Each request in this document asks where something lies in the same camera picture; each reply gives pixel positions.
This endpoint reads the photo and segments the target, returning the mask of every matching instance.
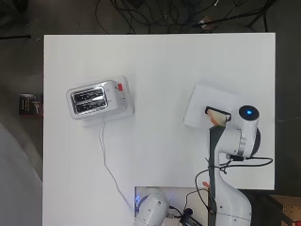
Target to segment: white tabletop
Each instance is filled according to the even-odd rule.
[[[44,226],[133,223],[103,166],[100,126],[71,118],[66,92],[86,83],[129,81],[135,115],[104,131],[107,164],[129,202],[135,186],[193,187],[207,169],[207,129],[182,122],[195,84],[215,84],[256,106],[258,156],[274,158],[274,34],[46,36],[44,51]],[[274,164],[228,172],[235,187],[274,189]]]

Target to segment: blue light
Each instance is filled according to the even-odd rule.
[[[136,202],[137,204],[140,203],[140,196],[136,196],[136,197],[135,197],[135,202]]]

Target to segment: floor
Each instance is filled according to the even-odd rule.
[[[18,115],[18,96],[20,93],[43,92],[43,36],[48,34],[105,34],[95,20],[97,0],[30,0],[27,11],[28,24],[16,24],[0,29],[0,37],[7,35],[31,34],[31,40],[0,40],[0,110],[1,122],[9,127],[14,136],[38,153],[29,157],[41,175],[42,133],[43,121],[35,118],[20,118]],[[152,10],[152,16],[160,19],[156,1],[146,0]],[[163,12],[167,12],[166,1],[161,0]],[[187,14],[179,1],[180,21],[185,21]],[[211,5],[213,0],[202,0],[196,6],[199,11]],[[248,12],[262,5],[261,0],[248,0],[241,7],[235,8],[231,15]],[[277,64],[276,64],[276,190],[277,194],[301,196],[301,150],[299,148],[301,120],[282,121],[301,116],[301,64],[299,63],[301,50],[301,27],[297,24],[301,20],[299,9],[301,2],[292,0],[277,0],[269,10],[267,20],[269,30],[277,33]],[[208,15],[213,19],[224,18],[233,9],[232,0],[220,0],[216,7],[212,7],[196,16],[191,24],[197,24],[200,19]],[[146,6],[139,9],[147,15],[150,13]],[[97,15],[100,23],[111,34],[133,33],[124,18],[116,11],[108,0],[100,1]],[[247,23],[251,18],[240,19],[239,24]],[[148,34],[148,27],[133,21],[136,34]],[[259,20],[254,29],[263,32],[263,21]],[[172,26],[170,33],[204,33],[200,28],[190,25],[181,28]],[[249,29],[234,26],[232,23],[220,24],[214,33],[250,32]],[[167,27],[152,26],[152,34],[165,34]]]

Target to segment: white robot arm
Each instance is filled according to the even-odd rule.
[[[220,175],[221,153],[251,157],[260,147],[261,134],[257,128],[259,111],[250,105],[242,106],[232,114],[226,128],[214,126],[210,129],[209,175],[211,196],[215,199],[214,217],[210,226],[249,226],[252,208],[247,197],[228,185]]]
[[[133,226],[161,226],[169,209],[169,201],[161,190],[149,189],[148,194],[141,199],[138,209],[139,214]]]

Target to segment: white cable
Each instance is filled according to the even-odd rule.
[[[218,2],[219,2],[219,0],[216,0],[216,2],[214,4],[215,7],[217,6]]]
[[[134,209],[132,208],[132,206],[130,205],[130,203],[127,201],[127,199],[125,198],[125,196],[122,194],[120,188],[119,188],[119,184],[117,183],[116,178],[114,177],[112,171],[110,170],[110,168],[108,168],[108,166],[106,165],[106,152],[105,152],[105,146],[104,146],[104,127],[105,127],[105,120],[103,120],[103,124],[100,128],[100,133],[99,133],[99,140],[101,142],[101,147],[102,147],[102,151],[103,151],[103,164],[105,166],[105,168],[107,169],[107,171],[110,173],[112,179],[114,180],[115,186],[117,191],[119,192],[120,196],[124,199],[124,201],[126,202],[127,206],[130,208],[131,211],[134,211]]]

